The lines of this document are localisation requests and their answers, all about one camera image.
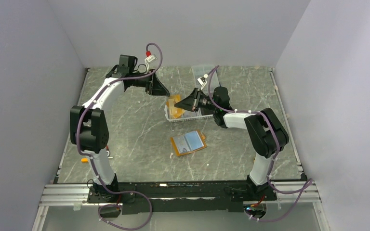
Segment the silver VIP card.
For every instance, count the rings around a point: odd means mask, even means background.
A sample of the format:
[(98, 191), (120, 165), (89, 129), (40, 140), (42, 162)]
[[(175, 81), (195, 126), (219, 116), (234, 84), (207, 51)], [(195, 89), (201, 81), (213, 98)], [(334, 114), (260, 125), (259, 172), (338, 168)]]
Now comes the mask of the silver VIP card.
[(186, 140), (177, 140), (175, 144), (176, 144), (179, 155), (183, 155), (191, 151), (190, 146)]

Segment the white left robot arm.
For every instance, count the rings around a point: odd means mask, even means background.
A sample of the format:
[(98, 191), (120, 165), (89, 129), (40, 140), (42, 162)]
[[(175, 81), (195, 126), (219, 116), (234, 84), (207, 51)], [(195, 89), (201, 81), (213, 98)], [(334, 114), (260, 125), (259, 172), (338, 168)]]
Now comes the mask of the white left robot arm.
[(135, 56), (121, 55), (119, 64), (106, 74), (97, 92), (82, 106), (70, 109), (70, 140), (78, 153), (88, 159), (94, 173), (93, 188), (107, 202), (118, 198), (119, 186), (106, 151), (109, 130), (105, 109), (129, 87), (141, 87), (149, 95), (168, 97), (170, 92), (156, 74), (161, 65), (149, 67), (155, 60), (156, 56), (147, 55), (147, 69), (142, 73), (135, 70), (138, 61)]

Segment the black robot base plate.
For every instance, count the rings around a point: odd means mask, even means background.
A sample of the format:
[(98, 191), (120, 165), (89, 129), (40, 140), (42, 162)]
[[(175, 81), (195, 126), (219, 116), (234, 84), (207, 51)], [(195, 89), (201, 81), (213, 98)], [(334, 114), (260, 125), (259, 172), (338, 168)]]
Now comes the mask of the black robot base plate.
[(122, 204), (124, 215), (148, 212), (215, 211), (243, 212), (244, 206), (277, 200), (268, 186), (256, 192), (246, 180), (120, 182), (122, 196), (89, 187), (90, 205)]

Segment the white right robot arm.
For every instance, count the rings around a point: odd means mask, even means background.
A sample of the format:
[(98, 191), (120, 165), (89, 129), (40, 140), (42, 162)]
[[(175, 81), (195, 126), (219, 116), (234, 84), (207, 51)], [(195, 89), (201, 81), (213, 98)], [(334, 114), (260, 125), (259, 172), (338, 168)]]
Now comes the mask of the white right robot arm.
[(216, 87), (208, 95), (194, 88), (189, 96), (174, 106), (187, 111), (200, 108), (211, 111), (216, 125), (248, 132), (256, 156), (247, 176), (246, 193), (252, 200), (263, 196), (265, 189), (270, 186), (270, 167), (274, 164), (275, 155), (289, 143), (289, 136), (274, 111), (266, 108), (259, 112), (239, 112), (230, 106), (230, 97), (225, 87)]

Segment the white plastic basket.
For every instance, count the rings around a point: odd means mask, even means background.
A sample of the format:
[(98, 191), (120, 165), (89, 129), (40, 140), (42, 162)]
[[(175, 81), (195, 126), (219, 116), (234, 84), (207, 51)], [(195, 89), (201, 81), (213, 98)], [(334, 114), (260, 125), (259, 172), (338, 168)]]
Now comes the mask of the white plastic basket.
[(199, 108), (196, 112), (185, 111), (179, 118), (173, 118), (170, 115), (168, 102), (166, 102), (164, 111), (165, 111), (165, 118), (167, 121), (173, 122), (185, 122), (190, 120), (198, 120), (198, 119), (207, 119), (213, 118), (213, 114), (204, 114), (204, 112)]

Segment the orange leather card holder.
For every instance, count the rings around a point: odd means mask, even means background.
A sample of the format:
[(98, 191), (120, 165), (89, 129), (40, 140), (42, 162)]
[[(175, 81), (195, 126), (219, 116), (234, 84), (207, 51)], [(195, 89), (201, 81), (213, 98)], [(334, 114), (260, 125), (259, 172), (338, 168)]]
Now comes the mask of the orange leather card holder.
[(182, 156), (182, 155), (179, 155), (176, 144), (175, 144), (175, 142), (177, 140), (186, 140), (187, 141), (187, 143), (189, 144), (190, 149), (191, 149), (191, 151), (189, 153), (183, 154), (183, 155), (187, 155), (187, 154), (192, 154), (192, 153), (195, 153), (199, 150), (207, 148), (207, 144), (205, 142), (205, 139), (206, 139), (206, 137), (201, 133), (200, 130), (194, 130), (194, 131), (182, 134), (182, 135), (173, 136), (173, 137), (170, 138), (170, 141), (171, 141), (174, 153), (177, 156)]

